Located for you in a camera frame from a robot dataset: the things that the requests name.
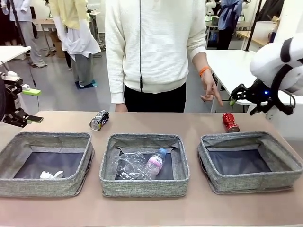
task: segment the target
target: fabric storage bin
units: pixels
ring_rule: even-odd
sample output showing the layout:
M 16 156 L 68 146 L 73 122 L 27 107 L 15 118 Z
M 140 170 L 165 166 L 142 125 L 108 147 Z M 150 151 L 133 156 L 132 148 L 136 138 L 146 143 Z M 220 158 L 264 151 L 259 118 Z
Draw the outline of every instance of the fabric storage bin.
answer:
M 286 190 L 302 174 L 301 162 L 266 132 L 205 135 L 198 154 L 217 194 Z
M 87 133 L 21 132 L 0 153 L 0 196 L 69 197 L 84 184 L 94 150 Z M 62 178 L 40 179 L 42 171 Z
M 159 148 L 167 150 L 166 160 L 156 180 L 119 180 L 113 161 L 122 153 L 140 152 L 148 158 Z M 110 197 L 178 197 L 184 196 L 189 168 L 183 142 L 176 135 L 113 134 L 109 137 L 100 168 L 103 194 Z

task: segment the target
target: desk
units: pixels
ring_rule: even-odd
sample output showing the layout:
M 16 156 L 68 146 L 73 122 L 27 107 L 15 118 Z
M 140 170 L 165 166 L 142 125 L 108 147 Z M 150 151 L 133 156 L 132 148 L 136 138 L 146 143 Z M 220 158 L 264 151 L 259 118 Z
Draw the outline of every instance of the desk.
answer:
M 41 28 L 42 28 L 42 31 L 43 31 L 43 34 L 45 36 L 45 40 L 46 40 L 46 43 L 47 43 L 47 46 L 48 46 L 48 51 L 49 51 L 46 56 L 47 57 L 48 56 L 54 56 L 54 52 L 51 50 L 51 47 L 48 43 L 46 33 L 45 33 L 45 29 L 47 28 L 49 31 L 55 30 L 56 29 L 55 22 L 53 21 L 53 19 L 36 19 L 36 20 L 33 20 L 33 23 L 35 25 L 41 25 Z
M 242 50 L 207 50 L 207 60 L 213 70 L 214 75 L 218 78 L 218 89 L 221 86 L 227 93 L 231 92 L 239 85 L 244 84 L 250 87 L 256 80 L 256 77 L 250 72 L 250 62 L 255 53 L 253 51 Z M 279 91 L 279 98 L 282 103 L 289 105 L 289 96 Z M 297 105 L 303 104 L 303 97 L 295 96 Z M 237 101 L 240 105 L 251 105 L 247 100 Z M 213 101 L 211 112 L 215 112 L 217 101 Z
M 29 51 L 31 49 L 30 46 L 23 47 L 23 46 L 0 46 L 0 60 L 4 62 L 4 64 L 19 55 Z
M 242 50 L 244 50 L 246 48 L 245 39 L 248 40 L 248 38 L 250 37 L 250 32 L 248 32 L 248 31 L 239 31 L 239 32 L 236 32 L 236 35 L 238 37 L 244 38 L 243 45 L 242 45 L 242 48 L 241 48 Z M 255 49 L 253 48 L 253 46 L 251 46 L 252 50 L 258 51 L 259 48 L 267 45 L 269 40 L 268 39 L 256 39 L 256 38 L 253 37 L 251 42 L 252 42 L 252 44 L 256 45 Z
M 241 30 L 241 29 L 249 28 L 249 27 L 250 27 L 249 22 L 242 21 L 242 22 L 237 23 L 237 30 Z M 212 25 L 211 21 L 207 21 L 206 22 L 206 48 L 208 46 L 210 32 L 219 32 L 218 26 L 214 26 L 214 25 Z
M 41 124 L 23 131 L 89 132 L 96 152 L 79 196 L 57 199 L 0 198 L 4 226 L 258 226 L 303 223 L 303 177 L 291 191 L 216 195 L 197 158 L 200 137 L 224 132 L 220 113 L 111 113 L 101 131 L 89 128 L 94 112 L 39 112 Z M 235 113 L 241 131 L 267 131 L 297 155 L 262 114 Z M 99 169 L 112 133 L 179 135 L 190 168 L 187 195 L 181 198 L 107 198 L 102 195 Z M 0 143 L 11 135 L 1 131 Z

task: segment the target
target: shoe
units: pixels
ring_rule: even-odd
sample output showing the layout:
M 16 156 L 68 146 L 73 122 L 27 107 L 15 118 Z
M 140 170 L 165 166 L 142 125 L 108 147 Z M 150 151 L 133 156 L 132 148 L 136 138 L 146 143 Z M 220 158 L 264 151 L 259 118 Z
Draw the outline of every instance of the shoe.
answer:
M 45 62 L 40 62 L 38 65 L 33 64 L 31 65 L 33 68 L 44 68 L 47 66 L 47 64 L 45 64 Z

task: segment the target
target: blue jacket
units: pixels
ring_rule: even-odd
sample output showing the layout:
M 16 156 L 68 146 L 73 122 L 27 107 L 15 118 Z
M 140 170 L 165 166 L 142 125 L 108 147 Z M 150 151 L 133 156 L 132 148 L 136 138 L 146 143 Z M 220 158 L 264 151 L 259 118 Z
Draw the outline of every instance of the blue jacket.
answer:
M 242 12 L 243 0 L 221 0 L 221 10 L 219 13 L 219 30 L 230 27 L 235 29 L 239 16 Z
M 7 4 L 8 0 L 1 0 L 1 4 Z M 19 21 L 32 21 L 32 13 L 30 11 L 30 1 L 31 0 L 9 0 L 14 1 L 16 12 L 17 12 L 17 17 Z M 2 9 L 3 13 L 7 15 L 9 13 L 8 8 Z M 10 14 L 9 14 L 9 19 L 11 21 L 15 21 L 15 16 L 13 14 L 13 7 L 10 4 Z

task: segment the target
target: hand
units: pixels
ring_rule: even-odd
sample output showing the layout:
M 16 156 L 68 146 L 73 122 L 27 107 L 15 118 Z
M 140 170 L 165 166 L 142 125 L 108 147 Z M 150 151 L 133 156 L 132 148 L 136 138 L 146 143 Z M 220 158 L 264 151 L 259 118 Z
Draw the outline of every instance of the hand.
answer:
M 201 77 L 201 81 L 203 84 L 204 89 L 206 90 L 206 95 L 205 96 L 201 96 L 201 99 L 204 102 L 210 102 L 214 99 L 214 97 L 218 100 L 220 106 L 223 106 L 223 102 L 220 96 L 220 93 L 217 89 L 217 85 L 214 81 L 212 72 L 210 70 L 206 70 L 202 77 Z
M 115 112 L 128 112 L 125 103 L 116 104 Z

